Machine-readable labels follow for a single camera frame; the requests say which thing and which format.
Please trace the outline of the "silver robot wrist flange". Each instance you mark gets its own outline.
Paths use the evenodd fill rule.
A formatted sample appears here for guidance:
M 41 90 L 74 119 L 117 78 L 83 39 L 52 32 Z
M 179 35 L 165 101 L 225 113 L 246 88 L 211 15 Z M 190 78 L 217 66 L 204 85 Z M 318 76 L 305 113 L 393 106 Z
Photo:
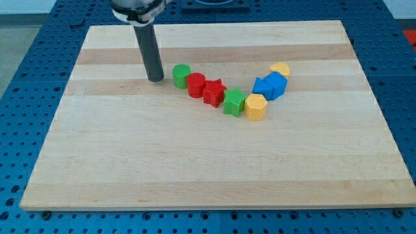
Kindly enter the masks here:
M 152 23 L 166 8 L 166 0 L 110 0 L 112 13 L 134 26 Z

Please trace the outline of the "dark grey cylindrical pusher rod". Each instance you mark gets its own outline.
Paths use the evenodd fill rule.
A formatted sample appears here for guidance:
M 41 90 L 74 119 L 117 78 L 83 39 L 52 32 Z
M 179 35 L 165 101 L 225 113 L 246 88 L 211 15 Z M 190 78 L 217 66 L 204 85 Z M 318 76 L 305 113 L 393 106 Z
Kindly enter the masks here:
M 133 27 L 136 34 L 140 54 L 149 81 L 159 82 L 164 79 L 164 70 L 152 23 L 143 27 Z

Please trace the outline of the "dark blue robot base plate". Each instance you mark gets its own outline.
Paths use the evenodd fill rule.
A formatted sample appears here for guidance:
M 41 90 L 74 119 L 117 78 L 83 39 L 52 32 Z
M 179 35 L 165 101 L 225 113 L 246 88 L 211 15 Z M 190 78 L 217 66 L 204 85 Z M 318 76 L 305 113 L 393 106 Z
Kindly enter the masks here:
M 180 0 L 182 12 L 249 10 L 251 0 Z

